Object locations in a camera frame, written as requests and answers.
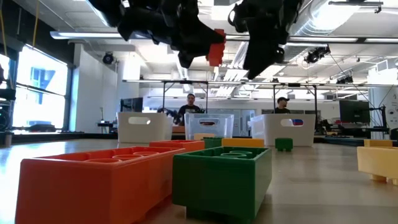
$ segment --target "wooden floor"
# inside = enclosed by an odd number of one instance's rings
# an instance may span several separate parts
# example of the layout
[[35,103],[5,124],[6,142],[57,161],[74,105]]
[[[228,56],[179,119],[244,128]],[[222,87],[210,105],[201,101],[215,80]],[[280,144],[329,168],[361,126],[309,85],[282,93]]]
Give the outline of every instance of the wooden floor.
[[[0,149],[0,223],[14,223],[23,158],[127,146],[87,139]],[[355,147],[315,144],[292,153],[274,151],[273,157],[272,182],[254,223],[398,223],[398,187],[358,172]],[[201,222],[186,220],[184,208],[169,202],[144,223]]]

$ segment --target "orange bin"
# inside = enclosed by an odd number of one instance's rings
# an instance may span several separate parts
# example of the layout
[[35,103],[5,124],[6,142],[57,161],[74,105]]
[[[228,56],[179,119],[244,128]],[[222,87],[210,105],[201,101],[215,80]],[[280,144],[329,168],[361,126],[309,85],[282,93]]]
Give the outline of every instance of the orange bin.
[[[112,159],[135,152],[158,153],[126,161]],[[172,193],[173,155],[183,152],[172,147],[130,147],[24,159],[16,223],[131,224],[142,220]]]
[[184,148],[188,152],[204,150],[205,142],[197,140],[158,141],[149,143],[150,147]]

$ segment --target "man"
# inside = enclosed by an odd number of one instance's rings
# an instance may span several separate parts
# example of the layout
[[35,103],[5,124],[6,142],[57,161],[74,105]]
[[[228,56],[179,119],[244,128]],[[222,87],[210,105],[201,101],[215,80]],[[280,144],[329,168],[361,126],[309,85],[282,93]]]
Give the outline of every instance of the man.
[[180,123],[181,126],[185,125],[184,121],[184,114],[185,113],[199,113],[200,108],[198,106],[195,106],[193,103],[195,102],[195,95],[190,93],[187,96],[187,105],[184,105],[180,108],[178,111],[178,114],[182,116],[182,122]]
[[275,108],[275,114],[279,113],[279,114],[287,114],[290,113],[289,109],[286,109],[287,106],[287,102],[289,101],[289,99],[284,98],[284,97],[280,97],[277,102],[278,102],[278,106]]

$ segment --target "ceiling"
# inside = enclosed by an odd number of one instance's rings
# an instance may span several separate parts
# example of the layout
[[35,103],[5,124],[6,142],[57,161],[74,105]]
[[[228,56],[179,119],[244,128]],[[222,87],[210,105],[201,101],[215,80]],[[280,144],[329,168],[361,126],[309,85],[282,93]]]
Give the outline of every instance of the ceiling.
[[[36,1],[34,0],[14,0],[29,12],[35,12]],[[40,19],[59,31],[90,31],[90,32],[115,32],[114,28],[103,25],[99,17],[91,10],[91,7],[85,1],[73,0],[40,0]],[[331,35],[338,36],[380,36],[380,37],[398,37],[398,1],[383,0],[383,11],[379,14],[373,13],[374,9],[360,9],[354,13],[347,22],[334,30]],[[224,29],[226,33],[236,33],[234,27],[230,26],[226,20],[213,20],[212,14],[222,15],[222,7],[203,7],[204,13],[199,15],[202,22],[211,28]],[[167,46],[154,45],[151,40],[100,40],[91,42],[87,47],[88,51],[94,50],[99,56],[103,54],[101,48],[105,45],[132,44],[136,46],[143,60],[146,62],[150,72],[146,75],[150,78],[151,73],[170,73],[176,70],[176,56],[167,55]],[[231,61],[237,52],[240,42],[227,42],[223,60]],[[381,57],[398,57],[398,45],[346,45],[331,44],[331,54],[339,63],[336,65],[332,57],[323,58],[319,63],[307,68],[303,63],[303,55],[298,55],[281,72],[283,76],[276,73],[280,82],[305,82],[311,79],[311,82],[327,82],[329,77],[339,74],[341,69],[347,70],[353,67],[354,82],[362,83],[366,81],[367,68],[373,66],[374,62],[381,61]],[[115,52],[115,55],[123,60],[128,52]],[[191,66],[194,70],[213,71],[204,57],[196,58]]]

